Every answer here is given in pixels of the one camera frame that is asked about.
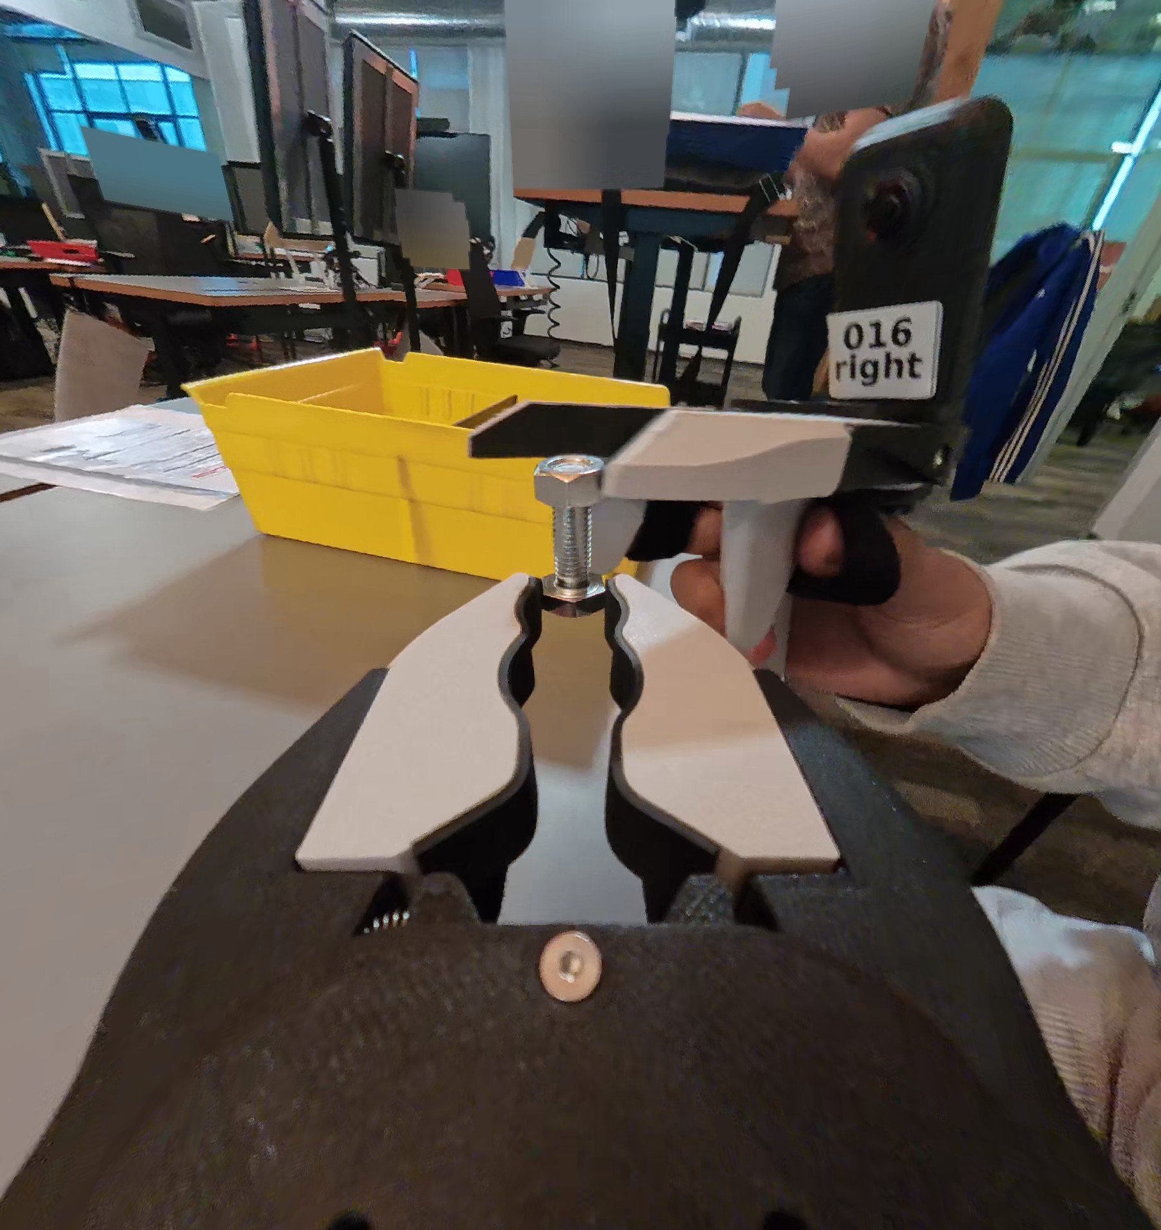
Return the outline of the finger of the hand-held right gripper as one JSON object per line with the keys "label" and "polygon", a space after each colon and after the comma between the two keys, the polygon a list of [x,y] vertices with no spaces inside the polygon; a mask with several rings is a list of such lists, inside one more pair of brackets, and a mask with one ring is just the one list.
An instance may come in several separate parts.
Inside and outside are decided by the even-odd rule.
{"label": "finger of the hand-held right gripper", "polygon": [[589,452],[604,460],[591,514],[593,565],[702,558],[702,510],[753,510],[836,491],[851,447],[843,420],[786,412],[593,409]]}
{"label": "finger of the hand-held right gripper", "polygon": [[465,418],[471,458],[589,454],[608,460],[667,407],[501,399]]}

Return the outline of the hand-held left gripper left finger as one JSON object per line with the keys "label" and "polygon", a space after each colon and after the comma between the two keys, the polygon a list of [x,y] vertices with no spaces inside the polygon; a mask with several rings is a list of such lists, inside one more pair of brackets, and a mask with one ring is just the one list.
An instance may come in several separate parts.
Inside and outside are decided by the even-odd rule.
{"label": "hand-held left gripper left finger", "polygon": [[513,573],[408,642],[387,666],[295,850],[307,873],[412,873],[499,808],[532,766],[540,582]]}

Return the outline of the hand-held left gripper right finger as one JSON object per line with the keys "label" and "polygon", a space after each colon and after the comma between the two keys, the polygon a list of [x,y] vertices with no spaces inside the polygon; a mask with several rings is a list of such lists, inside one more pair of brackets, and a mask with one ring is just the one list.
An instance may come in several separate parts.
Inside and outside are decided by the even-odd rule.
{"label": "hand-held left gripper right finger", "polygon": [[627,575],[606,584],[610,770],[721,876],[832,873],[839,854],[750,663]]}

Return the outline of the silver bolt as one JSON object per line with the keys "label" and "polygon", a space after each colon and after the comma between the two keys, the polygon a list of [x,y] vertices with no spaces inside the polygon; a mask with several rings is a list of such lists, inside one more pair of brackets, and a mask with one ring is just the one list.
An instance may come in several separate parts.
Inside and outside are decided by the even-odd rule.
{"label": "silver bolt", "polygon": [[551,510],[587,510],[603,498],[603,458],[568,452],[532,470],[532,495]]}

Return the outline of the steel hex bolt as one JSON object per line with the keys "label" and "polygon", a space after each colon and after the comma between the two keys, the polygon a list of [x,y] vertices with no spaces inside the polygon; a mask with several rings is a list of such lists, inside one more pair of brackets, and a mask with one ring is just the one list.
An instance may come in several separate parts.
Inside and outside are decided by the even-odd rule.
{"label": "steel hex bolt", "polygon": [[576,619],[604,607],[606,582],[591,563],[591,506],[551,510],[553,571],[541,577],[541,609]]}

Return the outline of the yellow plastic bin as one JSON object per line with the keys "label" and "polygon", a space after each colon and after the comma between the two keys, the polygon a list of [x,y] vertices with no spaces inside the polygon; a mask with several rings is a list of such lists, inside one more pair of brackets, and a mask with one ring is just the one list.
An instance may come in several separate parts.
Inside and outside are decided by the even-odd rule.
{"label": "yellow plastic bin", "polygon": [[257,531],[501,580],[551,569],[536,458],[467,454],[467,418],[509,395],[664,409],[664,386],[352,349],[184,386]]}

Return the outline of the person's right forearm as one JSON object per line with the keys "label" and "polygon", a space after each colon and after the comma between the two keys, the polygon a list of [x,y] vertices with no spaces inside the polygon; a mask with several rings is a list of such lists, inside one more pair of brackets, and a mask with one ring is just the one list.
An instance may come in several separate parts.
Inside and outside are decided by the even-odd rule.
{"label": "person's right forearm", "polygon": [[941,739],[1021,787],[1093,796],[1161,831],[1161,546],[1067,540],[973,571],[990,626],[952,693],[914,710],[836,705],[864,728]]}

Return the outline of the wooden top standing desk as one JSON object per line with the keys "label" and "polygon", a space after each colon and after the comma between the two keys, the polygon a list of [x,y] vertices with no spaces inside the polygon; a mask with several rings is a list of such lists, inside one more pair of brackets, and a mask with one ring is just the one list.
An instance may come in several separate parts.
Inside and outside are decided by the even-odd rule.
{"label": "wooden top standing desk", "polygon": [[[524,204],[540,206],[561,218],[595,225],[601,231],[601,193],[585,189],[513,189],[513,197]],[[746,206],[748,197],[729,193],[671,193],[671,191],[625,191],[622,204],[622,233],[629,240],[629,265],[622,275],[616,315],[612,317],[612,376],[622,380],[643,380],[646,347],[652,326],[652,294],[658,254],[662,240],[685,239],[694,246],[725,239],[734,219]],[[753,219],[750,235],[767,239],[784,235],[795,218],[797,202],[786,195],[773,195],[767,206]]]}

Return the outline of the grey desk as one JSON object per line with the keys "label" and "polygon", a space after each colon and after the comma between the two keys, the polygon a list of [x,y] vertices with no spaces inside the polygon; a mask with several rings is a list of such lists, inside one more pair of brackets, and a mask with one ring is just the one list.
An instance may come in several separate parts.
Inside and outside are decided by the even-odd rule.
{"label": "grey desk", "polygon": [[211,825],[486,580],[72,489],[0,502],[0,1195]]}

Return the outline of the person's right hand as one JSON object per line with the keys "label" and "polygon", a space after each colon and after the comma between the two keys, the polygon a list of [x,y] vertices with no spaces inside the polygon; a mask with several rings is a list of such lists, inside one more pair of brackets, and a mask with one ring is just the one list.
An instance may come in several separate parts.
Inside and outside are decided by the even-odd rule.
{"label": "person's right hand", "polygon": [[[887,603],[847,607],[794,598],[786,676],[795,689],[914,710],[950,695],[981,657],[990,632],[990,592],[981,569],[925,544],[900,519],[887,519],[900,580]],[[677,605],[725,634],[719,580],[723,512],[702,508],[669,579]],[[836,517],[811,506],[795,538],[801,571],[839,571],[843,542]]]}

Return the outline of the black rolling cart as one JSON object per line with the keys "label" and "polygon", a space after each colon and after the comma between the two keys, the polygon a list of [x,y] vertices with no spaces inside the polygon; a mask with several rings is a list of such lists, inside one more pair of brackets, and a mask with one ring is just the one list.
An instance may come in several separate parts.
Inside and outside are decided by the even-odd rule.
{"label": "black rolling cart", "polygon": [[706,326],[664,309],[656,321],[650,382],[669,391],[669,403],[723,409],[742,319]]}

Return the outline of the black office chair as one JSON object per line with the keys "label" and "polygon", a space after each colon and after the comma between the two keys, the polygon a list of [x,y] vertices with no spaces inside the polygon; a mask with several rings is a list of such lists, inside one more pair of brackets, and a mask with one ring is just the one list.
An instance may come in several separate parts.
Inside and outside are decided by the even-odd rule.
{"label": "black office chair", "polygon": [[557,365],[561,342],[524,332],[505,315],[478,239],[469,239],[467,267],[459,271],[465,290],[467,334],[473,357],[488,363],[540,368]]}

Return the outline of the blue striped jacket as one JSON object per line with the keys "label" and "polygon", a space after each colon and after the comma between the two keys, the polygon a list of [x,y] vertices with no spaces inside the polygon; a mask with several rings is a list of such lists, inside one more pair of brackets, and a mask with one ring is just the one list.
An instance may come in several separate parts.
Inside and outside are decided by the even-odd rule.
{"label": "blue striped jacket", "polygon": [[1103,244],[1099,229],[1057,223],[1025,235],[988,269],[952,502],[1017,483],[1030,464],[1093,313]]}

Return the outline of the stack of blue sheets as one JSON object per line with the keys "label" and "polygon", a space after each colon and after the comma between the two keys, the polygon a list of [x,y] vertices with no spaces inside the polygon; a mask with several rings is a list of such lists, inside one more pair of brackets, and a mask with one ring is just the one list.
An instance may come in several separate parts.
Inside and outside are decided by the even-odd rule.
{"label": "stack of blue sheets", "polygon": [[805,120],[671,113],[664,189],[748,193],[757,179],[786,174],[807,134]]}

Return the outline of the black computer monitor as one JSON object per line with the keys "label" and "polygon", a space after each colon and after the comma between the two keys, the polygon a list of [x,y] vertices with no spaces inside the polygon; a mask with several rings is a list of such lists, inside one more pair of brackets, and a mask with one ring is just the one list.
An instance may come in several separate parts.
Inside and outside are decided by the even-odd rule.
{"label": "black computer monitor", "polygon": [[492,233],[492,139],[473,132],[419,132],[412,187],[448,193],[465,210],[469,235],[494,246]]}

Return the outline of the black metal leg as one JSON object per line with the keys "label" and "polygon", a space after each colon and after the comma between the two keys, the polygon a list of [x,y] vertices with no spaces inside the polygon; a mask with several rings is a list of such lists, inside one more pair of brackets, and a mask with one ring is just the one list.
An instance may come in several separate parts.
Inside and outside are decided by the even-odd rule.
{"label": "black metal leg", "polygon": [[971,869],[971,886],[994,884],[1021,855],[1078,800],[1070,792],[1046,792],[1036,798],[1007,834]]}

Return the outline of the long wooden top table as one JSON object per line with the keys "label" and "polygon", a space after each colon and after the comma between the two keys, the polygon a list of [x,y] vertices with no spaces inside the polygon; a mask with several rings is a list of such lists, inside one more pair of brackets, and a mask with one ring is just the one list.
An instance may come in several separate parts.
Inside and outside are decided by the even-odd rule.
{"label": "long wooden top table", "polygon": [[62,330],[64,298],[51,275],[100,273],[97,261],[37,260],[0,254],[0,382],[45,378],[53,374],[51,353],[37,328],[47,321]]}
{"label": "long wooden top table", "polygon": [[169,395],[179,395],[194,380],[184,340],[186,313],[205,313],[213,328],[242,336],[328,330],[339,349],[372,347],[377,315],[406,326],[425,313],[446,313],[456,338],[463,340],[467,330],[467,296],[456,284],[415,288],[410,298],[400,288],[358,288],[345,298],[337,288],[289,279],[56,271],[49,283],[76,300],[112,304],[123,319],[142,328],[152,340]]}

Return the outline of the large dark display panel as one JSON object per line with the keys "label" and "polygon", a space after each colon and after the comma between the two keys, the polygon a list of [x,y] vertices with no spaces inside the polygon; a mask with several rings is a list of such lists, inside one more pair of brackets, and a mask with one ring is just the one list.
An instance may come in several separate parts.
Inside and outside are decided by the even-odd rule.
{"label": "large dark display panel", "polygon": [[412,187],[417,80],[358,32],[341,44],[341,170],[351,235],[398,244],[396,191]]}
{"label": "large dark display panel", "polygon": [[251,107],[268,221],[284,237],[331,235],[318,141],[330,116],[331,21],[326,2],[244,2]]}

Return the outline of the laminated paper sheet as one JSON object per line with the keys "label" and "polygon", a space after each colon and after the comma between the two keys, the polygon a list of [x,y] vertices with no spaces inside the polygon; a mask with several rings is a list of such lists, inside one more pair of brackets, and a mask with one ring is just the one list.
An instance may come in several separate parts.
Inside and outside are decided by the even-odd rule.
{"label": "laminated paper sheet", "polygon": [[188,510],[238,496],[186,399],[0,433],[0,475]]}

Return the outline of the person's grey sweatshirt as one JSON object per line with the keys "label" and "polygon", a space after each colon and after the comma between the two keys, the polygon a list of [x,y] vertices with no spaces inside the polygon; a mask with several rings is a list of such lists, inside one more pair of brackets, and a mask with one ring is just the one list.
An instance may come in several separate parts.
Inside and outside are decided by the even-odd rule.
{"label": "person's grey sweatshirt", "polygon": [[1067,1096],[1161,1228],[1161,876],[1141,928],[973,890],[1025,991]]}

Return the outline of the wooden post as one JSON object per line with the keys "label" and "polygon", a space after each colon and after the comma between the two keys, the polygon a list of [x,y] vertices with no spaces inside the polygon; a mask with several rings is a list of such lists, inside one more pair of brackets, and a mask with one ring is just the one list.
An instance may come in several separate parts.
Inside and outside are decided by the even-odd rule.
{"label": "wooden post", "polygon": [[950,23],[933,103],[971,95],[1002,2],[946,2]]}

